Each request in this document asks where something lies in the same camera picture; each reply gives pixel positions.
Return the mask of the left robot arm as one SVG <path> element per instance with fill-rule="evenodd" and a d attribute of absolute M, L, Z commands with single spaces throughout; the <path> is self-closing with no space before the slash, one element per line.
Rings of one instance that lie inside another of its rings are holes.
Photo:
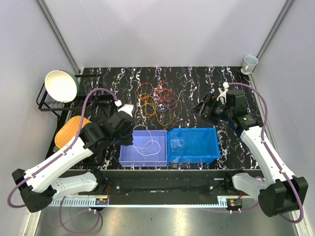
<path fill-rule="evenodd" d="M 100 195 L 106 182 L 94 173 L 62 178 L 74 164 L 106 149 L 114 142 L 132 144 L 133 112 L 121 108 L 109 119 L 89 122 L 59 151 L 28 170 L 16 169 L 12 177 L 29 212 L 46 208 L 54 199 L 80 192 Z"/>

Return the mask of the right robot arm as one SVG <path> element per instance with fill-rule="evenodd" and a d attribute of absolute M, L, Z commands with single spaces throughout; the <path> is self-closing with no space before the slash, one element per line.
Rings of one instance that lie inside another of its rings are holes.
<path fill-rule="evenodd" d="M 295 210 L 303 216 L 308 183 L 304 177 L 297 177 L 270 145 L 261 119 L 248 112 L 242 90 L 226 90 L 219 96 L 208 92 L 190 112 L 213 125 L 219 121 L 228 122 L 260 166 L 264 180 L 258 180 L 244 171 L 228 175 L 223 183 L 227 194 L 234 195 L 238 191 L 248 194 L 268 217 Z"/>

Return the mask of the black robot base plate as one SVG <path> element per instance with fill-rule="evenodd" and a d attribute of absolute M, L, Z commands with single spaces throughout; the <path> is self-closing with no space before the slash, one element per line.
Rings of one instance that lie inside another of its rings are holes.
<path fill-rule="evenodd" d="M 111 205 L 217 204 L 218 196 L 238 198 L 227 170 L 92 170 Z"/>

